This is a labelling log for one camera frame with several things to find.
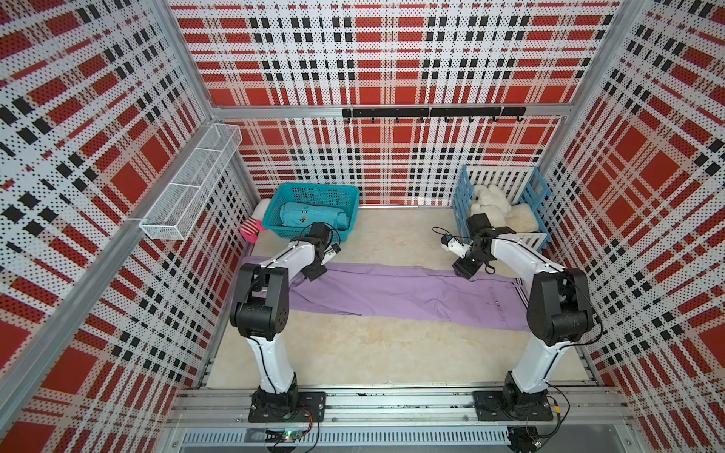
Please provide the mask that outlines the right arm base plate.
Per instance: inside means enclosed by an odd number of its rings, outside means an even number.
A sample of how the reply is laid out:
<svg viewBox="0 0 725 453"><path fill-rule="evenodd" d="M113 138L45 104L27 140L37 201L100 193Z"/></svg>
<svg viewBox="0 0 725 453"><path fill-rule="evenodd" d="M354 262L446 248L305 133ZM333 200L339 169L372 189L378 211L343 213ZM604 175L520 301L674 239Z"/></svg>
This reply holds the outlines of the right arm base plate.
<svg viewBox="0 0 725 453"><path fill-rule="evenodd" d="M473 393L474 409L479 421L552 421L551 405L547 391L535 394L517 392L476 391Z"/></svg>

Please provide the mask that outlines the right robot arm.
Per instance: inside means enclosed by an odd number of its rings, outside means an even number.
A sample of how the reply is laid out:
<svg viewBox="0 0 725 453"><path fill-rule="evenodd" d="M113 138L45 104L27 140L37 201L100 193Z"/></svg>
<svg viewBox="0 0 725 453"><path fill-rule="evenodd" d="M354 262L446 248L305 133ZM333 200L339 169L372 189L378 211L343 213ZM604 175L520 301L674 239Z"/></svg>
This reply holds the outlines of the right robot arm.
<svg viewBox="0 0 725 453"><path fill-rule="evenodd" d="M594 328L594 309L585 274L544 257L510 232L484 228L466 245L445 235L443 249L457 257L459 277L472 279L492 260L505 263L529 290L526 320L532 334L517 366L508 373L502 394L511 411L521 413L547 402L549 378L566 354Z"/></svg>

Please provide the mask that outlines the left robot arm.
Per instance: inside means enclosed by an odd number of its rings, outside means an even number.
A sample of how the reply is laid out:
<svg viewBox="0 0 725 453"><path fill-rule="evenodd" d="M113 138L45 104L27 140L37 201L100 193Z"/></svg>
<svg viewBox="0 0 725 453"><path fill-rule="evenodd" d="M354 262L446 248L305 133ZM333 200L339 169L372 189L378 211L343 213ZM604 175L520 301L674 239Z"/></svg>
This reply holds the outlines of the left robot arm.
<svg viewBox="0 0 725 453"><path fill-rule="evenodd" d="M340 251L337 243L329 245L323 239L303 237L288 243L270 259L241 267L230 324L251 346L261 374L261 384L254 394L257 407L296 409L296 373L282 337L290 316L290 284L298 276L318 279Z"/></svg>

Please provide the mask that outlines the purple long pants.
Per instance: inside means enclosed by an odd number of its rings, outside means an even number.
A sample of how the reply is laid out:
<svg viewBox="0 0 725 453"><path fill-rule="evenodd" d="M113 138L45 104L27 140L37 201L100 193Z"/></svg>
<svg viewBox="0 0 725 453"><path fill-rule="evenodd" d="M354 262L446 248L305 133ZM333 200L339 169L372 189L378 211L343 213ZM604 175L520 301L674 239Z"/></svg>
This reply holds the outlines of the purple long pants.
<svg viewBox="0 0 725 453"><path fill-rule="evenodd" d="M486 330L528 330L526 285L497 275L470 280L419 266L326 264L290 284L290 311L441 321Z"/></svg>

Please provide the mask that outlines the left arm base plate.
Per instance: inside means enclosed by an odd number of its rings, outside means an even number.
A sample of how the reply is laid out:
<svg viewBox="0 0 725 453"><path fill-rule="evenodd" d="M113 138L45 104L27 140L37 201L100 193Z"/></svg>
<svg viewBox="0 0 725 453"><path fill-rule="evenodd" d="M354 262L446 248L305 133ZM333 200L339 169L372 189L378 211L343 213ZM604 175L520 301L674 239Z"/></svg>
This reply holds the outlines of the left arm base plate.
<svg viewBox="0 0 725 453"><path fill-rule="evenodd" d="M253 424L322 422L327 396L325 392L274 394L259 388L252 394L247 421Z"/></svg>

